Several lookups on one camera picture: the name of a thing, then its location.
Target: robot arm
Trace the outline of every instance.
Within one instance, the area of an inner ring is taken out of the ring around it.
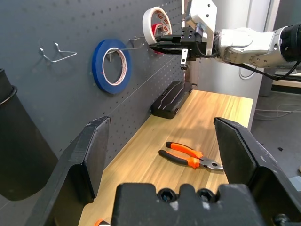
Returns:
[[[186,61],[197,58],[215,58],[218,61],[240,66],[266,75],[274,80],[283,76],[269,75],[258,68],[277,67],[297,61],[287,77],[301,61],[301,23],[283,27],[273,32],[256,32],[250,28],[215,31],[217,7],[211,0],[191,0],[188,3],[182,35],[157,37],[153,50],[165,54],[181,54],[181,68]]]

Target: orange pliers handle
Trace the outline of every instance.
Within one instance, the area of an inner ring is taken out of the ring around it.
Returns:
[[[177,154],[171,153],[169,151],[160,150],[159,155],[178,164],[191,166],[194,169],[200,167],[200,159],[204,156],[203,153],[195,151],[190,147],[187,147],[182,144],[166,142],[166,147],[174,149],[179,152],[183,152],[191,157],[185,158],[182,156],[178,156]]]
[[[190,147],[178,143],[166,142],[166,147],[174,149],[179,152],[183,152],[193,158],[201,159],[204,157],[202,152],[191,149]]]
[[[104,220],[100,219],[98,221],[95,222],[94,226],[109,226],[110,224],[105,222]]]

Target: black bin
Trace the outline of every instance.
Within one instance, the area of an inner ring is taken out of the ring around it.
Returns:
[[[25,199],[48,181],[57,158],[0,69],[0,194]]]

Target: pliers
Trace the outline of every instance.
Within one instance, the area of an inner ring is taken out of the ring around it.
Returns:
[[[185,157],[178,156],[174,153],[171,153],[169,151],[165,151],[165,150],[159,151],[160,156],[162,156],[174,163],[178,163],[178,164],[185,165],[185,166],[191,166],[194,169],[197,167],[203,166],[203,167],[209,168],[211,170],[224,171],[221,164],[204,157],[202,152],[195,151],[195,150],[191,149],[190,147],[187,147],[185,145],[178,144],[178,143],[173,143],[173,142],[166,142],[166,147],[174,149],[179,152],[183,152],[183,153],[191,156],[189,158],[185,158]]]

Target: black cylinder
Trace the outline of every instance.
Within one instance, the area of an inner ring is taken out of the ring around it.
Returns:
[[[301,61],[301,23],[283,29],[280,35],[280,51],[287,62]]]
[[[48,181],[57,158],[0,69],[0,194],[25,199]]]

